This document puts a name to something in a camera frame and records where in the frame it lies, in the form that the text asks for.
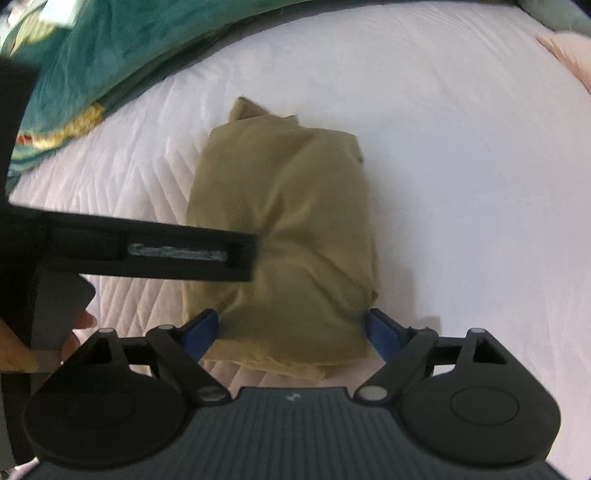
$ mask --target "bed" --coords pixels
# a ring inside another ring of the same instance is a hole
[[[72,141],[13,203],[183,223],[199,152],[245,95],[305,126],[358,136],[372,190],[381,297],[399,322],[490,330],[562,413],[549,460],[591,474],[591,97],[517,7],[425,2],[309,15],[166,78]],[[100,326],[181,323],[176,281],[92,277]],[[377,354],[321,385],[355,388]],[[312,385],[207,365],[240,386]]]

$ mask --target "quilted mattress cover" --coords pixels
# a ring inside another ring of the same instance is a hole
[[[426,2],[328,12],[218,49],[26,175],[12,201],[183,223],[209,132],[246,95],[358,136],[378,307],[406,325],[490,330],[555,395],[550,460],[591,475],[591,98],[518,8]],[[93,277],[101,326],[181,323],[176,281]],[[355,388],[376,354],[322,385]],[[242,385],[310,382],[219,363]]]

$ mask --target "folded garment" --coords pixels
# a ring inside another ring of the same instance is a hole
[[[187,224],[260,238],[250,283],[185,282],[185,320],[220,314],[206,359],[320,380],[363,358],[377,297],[368,185],[356,138],[239,99],[195,173]]]

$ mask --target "finger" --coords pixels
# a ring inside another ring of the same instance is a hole
[[[16,334],[0,320],[0,370],[35,372],[39,365],[33,353]]]
[[[80,341],[78,337],[73,333],[66,339],[64,342],[64,346],[61,348],[61,361],[65,362],[68,360],[72,354],[78,350],[80,346]]]
[[[94,328],[97,325],[97,321],[94,315],[91,315],[87,311],[83,311],[74,322],[74,329],[85,329]]]

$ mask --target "green blanket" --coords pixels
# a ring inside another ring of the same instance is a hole
[[[83,135],[237,22],[308,0],[88,0],[72,30],[29,13],[1,54],[40,69],[21,124],[9,185]]]

